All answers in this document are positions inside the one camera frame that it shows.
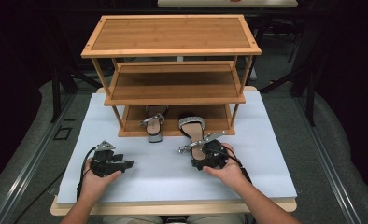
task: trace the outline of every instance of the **gray floor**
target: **gray floor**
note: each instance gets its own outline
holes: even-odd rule
[[[264,39],[262,56],[255,67],[258,79],[251,81],[250,85],[260,89],[270,80],[290,71],[291,64],[287,59],[292,43],[289,40],[276,36]],[[51,85],[48,83],[40,89],[43,102],[36,120],[0,175],[0,223],[14,223],[68,163],[91,93],[95,91],[81,80],[78,80],[78,85],[80,91],[77,95],[63,93],[67,106],[56,125],[50,125]],[[350,147],[337,118],[317,96],[317,126],[310,127],[304,119],[302,99],[291,98],[289,88],[290,83],[285,84],[263,94],[262,99],[298,190],[298,207],[293,214],[303,223],[368,223],[368,188],[350,162]],[[44,138],[47,133],[53,138],[59,128],[62,130],[56,136],[58,138],[71,130],[66,140]],[[54,182],[53,187],[58,188],[59,183],[60,179]],[[60,217],[50,214],[52,200],[52,194],[43,193],[18,223],[59,222]],[[101,219],[92,217],[90,223],[101,223]]]

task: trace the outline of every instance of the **controller cable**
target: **controller cable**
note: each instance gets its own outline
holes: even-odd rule
[[[79,198],[79,194],[81,193],[81,190],[82,190],[82,180],[84,179],[84,176],[85,176],[85,174],[87,174],[88,173],[88,171],[90,171],[91,170],[91,168],[89,169],[89,170],[87,170],[85,173],[83,173],[83,170],[85,169],[85,164],[86,164],[86,161],[87,161],[87,159],[88,159],[88,157],[89,157],[89,155],[94,151],[96,149],[96,147],[93,147],[93,148],[91,148],[91,150],[89,150],[89,152],[86,154],[86,156],[85,156],[85,159],[84,159],[84,162],[82,163],[82,166],[81,166],[81,175],[80,175],[80,177],[79,177],[79,183],[78,183],[78,185],[77,185],[77,200],[78,200],[78,198]]]

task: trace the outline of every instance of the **black cable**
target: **black cable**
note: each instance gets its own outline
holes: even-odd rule
[[[207,151],[212,151],[212,152],[216,152],[216,153],[219,153],[219,154],[222,154],[230,159],[232,159],[233,161],[236,161],[237,164],[239,165],[240,168],[243,167],[242,163],[239,161],[239,159],[237,159],[236,155],[234,154],[234,152],[232,150],[230,150],[233,154],[234,154],[234,157],[229,155],[228,153],[225,153],[225,152],[221,152],[221,151],[218,151],[218,150],[214,150],[214,149],[208,149]]]
[[[36,196],[27,207],[21,212],[21,214],[15,219],[14,224],[18,223],[18,221],[24,216],[24,214],[30,209],[30,207],[38,201],[38,199],[64,174],[65,169],[44,189],[38,196]]]
[[[89,152],[86,154],[84,162],[82,163],[81,166],[81,175],[79,176],[79,183],[77,185],[77,200],[79,198],[79,194],[81,193],[81,189],[82,189],[82,180],[84,178],[84,175],[89,171],[85,172],[85,174],[83,174],[83,170],[85,169],[85,164],[86,164],[86,160],[88,159],[89,155],[91,154],[91,152],[93,152],[96,149],[96,147],[91,148],[91,150],[89,150]]]

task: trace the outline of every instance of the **wooden shoe rack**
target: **wooden shoe rack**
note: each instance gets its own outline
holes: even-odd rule
[[[237,108],[244,104],[248,73],[239,80],[238,56],[260,55],[242,15],[102,16],[81,53],[92,59],[120,124],[119,136],[147,136],[139,121],[146,105],[169,105],[162,135],[179,136],[178,117],[192,112],[205,120],[205,133],[234,134]],[[118,63],[132,57],[228,56],[228,61]],[[98,62],[110,58],[107,82]],[[124,105],[121,115],[117,105]],[[235,105],[231,111],[229,105]]]

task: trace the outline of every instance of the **white surface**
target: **white surface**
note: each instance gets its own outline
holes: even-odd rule
[[[240,105],[235,120],[236,135],[219,138],[234,147],[250,178],[269,198],[297,196],[271,123],[258,91],[245,91],[247,103]],[[151,144],[147,137],[118,137],[119,124],[113,110],[104,106],[106,95],[92,96],[76,148],[64,174],[57,203],[76,201],[80,167],[86,153],[103,140],[115,153],[134,160],[134,167],[106,190],[100,202],[165,202],[188,200],[231,200],[239,197],[217,178],[191,166],[191,153],[179,154],[189,143],[184,136],[164,137]]]
[[[296,0],[158,0],[159,7],[297,7]]]

